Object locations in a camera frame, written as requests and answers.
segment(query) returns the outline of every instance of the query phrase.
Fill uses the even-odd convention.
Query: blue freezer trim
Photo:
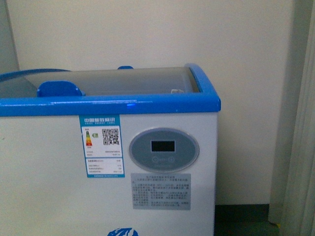
[[[221,100],[196,64],[187,64],[200,92],[0,99],[0,117],[218,112]]]
[[[69,71],[69,70],[45,68],[45,69],[31,69],[31,70],[7,72],[4,74],[0,74],[0,82],[5,81],[5,80],[10,80],[16,77],[20,77],[20,76],[30,75],[30,74],[45,73],[45,72],[60,72],[60,71]]]

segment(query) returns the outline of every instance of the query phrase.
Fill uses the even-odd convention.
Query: energy label
[[[125,177],[120,119],[112,116],[80,116],[88,177]]]

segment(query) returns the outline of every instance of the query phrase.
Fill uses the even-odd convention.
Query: label
[[[131,174],[133,209],[190,210],[190,174]]]
[[[119,115],[80,116],[88,177],[125,177]]]
[[[118,228],[108,233],[107,236],[139,236],[133,228]]]

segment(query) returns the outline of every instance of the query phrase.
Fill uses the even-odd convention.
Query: digital display panel
[[[151,151],[175,151],[175,141],[151,141]]]

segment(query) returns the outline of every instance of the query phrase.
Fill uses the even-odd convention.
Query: gray sticker
[[[190,210],[190,174],[131,174],[133,209]]]

